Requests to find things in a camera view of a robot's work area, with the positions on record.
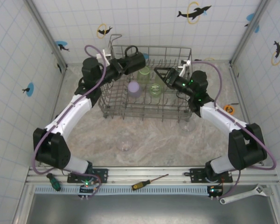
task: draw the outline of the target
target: orange tape measure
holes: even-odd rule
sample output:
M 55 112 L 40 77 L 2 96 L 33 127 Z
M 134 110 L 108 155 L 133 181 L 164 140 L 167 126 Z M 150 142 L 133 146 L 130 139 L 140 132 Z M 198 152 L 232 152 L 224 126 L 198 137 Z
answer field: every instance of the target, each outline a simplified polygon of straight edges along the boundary
M 234 107 L 230 105 L 225 105 L 223 108 L 227 113 L 233 115 L 234 114 Z

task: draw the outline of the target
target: tiled wall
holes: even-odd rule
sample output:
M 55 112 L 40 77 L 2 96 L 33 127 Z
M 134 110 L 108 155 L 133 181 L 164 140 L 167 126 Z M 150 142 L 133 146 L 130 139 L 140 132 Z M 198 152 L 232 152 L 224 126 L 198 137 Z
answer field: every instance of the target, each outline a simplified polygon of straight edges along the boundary
M 22 0 L 0 0 L 0 224 L 11 223 L 33 152 L 61 80 L 54 56 Z M 33 82 L 31 97 L 23 93 Z
M 122 34 L 115 44 L 167 45 L 193 48 L 194 59 L 230 60 L 260 0 L 34 0 L 67 63 L 81 63 L 86 44 L 107 47 L 111 34 Z M 199 21 L 178 16 L 196 7 L 211 6 Z M 99 39 L 105 23 L 110 32 Z
M 274 45 L 280 44 L 280 0 L 270 2 L 259 25 L 237 63 L 238 82 L 251 121 L 260 124 L 277 159 L 280 177 L 280 54 L 275 58 Z

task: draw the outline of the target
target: metal wrench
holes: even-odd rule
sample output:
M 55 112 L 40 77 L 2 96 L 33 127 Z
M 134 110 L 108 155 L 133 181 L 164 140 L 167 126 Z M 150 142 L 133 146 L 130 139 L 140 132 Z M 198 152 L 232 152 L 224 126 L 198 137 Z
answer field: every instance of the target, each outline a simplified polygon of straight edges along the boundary
M 272 189 L 271 188 L 263 188 L 261 187 L 259 184 L 256 186 L 256 188 L 254 188 L 253 190 L 244 192 L 244 193 L 240 193 L 237 195 L 232 195 L 229 197 L 224 197 L 220 199 L 220 203 L 221 204 L 227 204 L 230 202 L 234 202 L 246 197 L 250 197 L 253 195 L 260 195 L 260 196 L 265 196 L 265 197 L 269 197 L 272 195 Z

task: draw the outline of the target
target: yellow screwdriver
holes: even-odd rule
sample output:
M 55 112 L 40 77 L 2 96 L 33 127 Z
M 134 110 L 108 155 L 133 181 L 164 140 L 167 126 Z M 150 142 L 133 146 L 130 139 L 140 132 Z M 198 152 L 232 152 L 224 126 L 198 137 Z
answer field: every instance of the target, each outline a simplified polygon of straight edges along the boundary
M 158 178 L 155 178 L 155 179 L 153 179 L 153 180 L 147 180 L 147 181 L 139 182 L 139 183 L 137 183 L 137 184 L 132 185 L 132 189 L 133 189 L 133 190 L 138 190 L 138 189 L 140 189 L 140 188 L 145 187 L 145 186 L 148 185 L 148 184 L 151 184 L 152 181 L 158 180 L 158 179 L 160 179 L 160 178 L 162 178 L 162 177 L 165 177 L 165 176 L 168 176 L 168 175 L 169 175 L 169 174 L 166 174 L 166 175 L 163 175 L 163 176 L 159 176 Z

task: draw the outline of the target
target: metal wire basket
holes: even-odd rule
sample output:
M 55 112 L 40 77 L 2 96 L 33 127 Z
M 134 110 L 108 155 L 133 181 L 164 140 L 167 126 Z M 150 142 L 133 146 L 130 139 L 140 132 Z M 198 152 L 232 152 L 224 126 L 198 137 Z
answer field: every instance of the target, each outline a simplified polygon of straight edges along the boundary
M 112 45 L 110 41 L 110 50 L 112 58 L 121 58 L 124 56 L 128 45 Z M 127 86 L 131 81 L 137 81 L 137 72 L 130 75 L 123 75 L 120 80 L 101 87 L 102 95 L 98 101 L 98 106 L 104 114 L 104 117 L 122 116 L 162 119 L 188 119 L 191 115 L 188 107 L 189 97 L 183 93 L 169 89 L 167 86 L 162 88 L 159 97 L 152 97 L 149 88 L 155 83 L 156 77 L 153 68 L 170 67 L 176 68 L 181 60 L 192 60 L 191 48 L 168 47 L 168 46 L 138 46 L 141 53 L 149 55 L 146 60 L 146 66 L 150 68 L 150 80 L 147 84 L 141 84 L 142 95 L 139 98 L 128 96 Z M 192 74 L 190 67 L 186 71 L 187 78 Z

